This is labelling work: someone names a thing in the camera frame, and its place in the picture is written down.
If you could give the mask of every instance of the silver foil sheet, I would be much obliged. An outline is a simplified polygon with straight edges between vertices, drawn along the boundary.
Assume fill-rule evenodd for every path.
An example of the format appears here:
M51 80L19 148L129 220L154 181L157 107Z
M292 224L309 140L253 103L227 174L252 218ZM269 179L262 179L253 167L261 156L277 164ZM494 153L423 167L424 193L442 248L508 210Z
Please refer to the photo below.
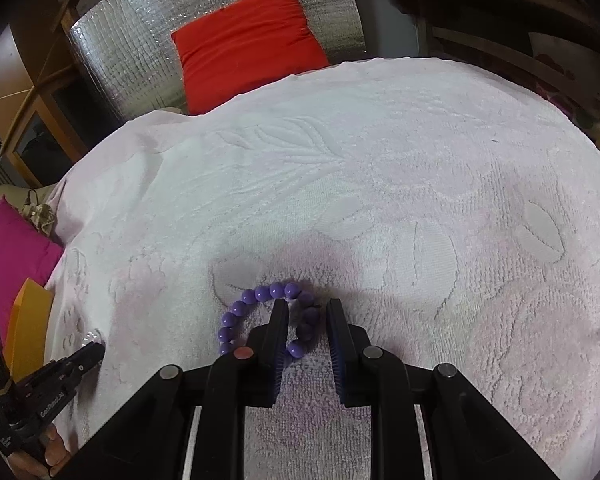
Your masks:
M96 88L123 120L185 102L171 33L235 0L102 0L69 36ZM300 0L331 62L365 52L354 0Z

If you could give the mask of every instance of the yellow object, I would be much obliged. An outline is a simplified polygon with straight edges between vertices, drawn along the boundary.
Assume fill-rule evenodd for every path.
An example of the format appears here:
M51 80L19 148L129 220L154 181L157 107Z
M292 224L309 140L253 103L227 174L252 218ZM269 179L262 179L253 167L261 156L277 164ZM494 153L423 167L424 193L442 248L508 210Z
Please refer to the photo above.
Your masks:
M46 326L53 299L51 292L27 278L13 303L2 354L16 382L44 364Z

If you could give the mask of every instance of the white blanket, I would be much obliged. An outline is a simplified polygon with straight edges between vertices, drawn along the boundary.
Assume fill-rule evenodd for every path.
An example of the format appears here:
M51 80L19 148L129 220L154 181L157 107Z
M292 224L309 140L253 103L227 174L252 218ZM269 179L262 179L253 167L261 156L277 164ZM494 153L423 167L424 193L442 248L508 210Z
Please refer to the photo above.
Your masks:
M59 419L74 447L161 366L211 364L241 288L294 279L405 362L455 363L561 478L600 467L600 153L525 89L436 59L290 76L127 123L50 202L47 357L107 344ZM368 414L321 328L248 411L246 477L368 478Z

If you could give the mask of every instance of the bracelet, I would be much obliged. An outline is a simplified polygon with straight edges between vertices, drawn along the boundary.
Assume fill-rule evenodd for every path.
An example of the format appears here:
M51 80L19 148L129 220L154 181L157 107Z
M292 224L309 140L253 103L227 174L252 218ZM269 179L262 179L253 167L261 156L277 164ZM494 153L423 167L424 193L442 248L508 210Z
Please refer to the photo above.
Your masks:
M278 300L286 298L287 300L297 300L304 308L302 318L296 327L297 339L294 339L286 346L286 351L296 359L303 357L307 352L306 343L314 338L315 327L320 322L320 307L314 305L315 298L307 290L301 290L297 283L289 282L286 285L281 282L271 283L271 285L260 285L255 290L246 288L240 295L240 300L234 301L229 312L222 314L220 324L222 327L218 330L218 341L220 342L220 355L227 354L234 350L235 338L238 333L236 327L240 320L245 317L253 305L265 303L269 300Z

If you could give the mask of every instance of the pillow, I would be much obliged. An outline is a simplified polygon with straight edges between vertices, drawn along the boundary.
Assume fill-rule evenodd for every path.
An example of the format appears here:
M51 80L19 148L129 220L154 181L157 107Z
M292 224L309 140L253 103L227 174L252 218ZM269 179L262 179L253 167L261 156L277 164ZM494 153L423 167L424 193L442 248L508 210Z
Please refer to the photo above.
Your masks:
M298 0L238 0L176 30L189 112L329 61Z
M0 337L4 341L13 302L27 278L45 286L62 247L39 234L0 199Z

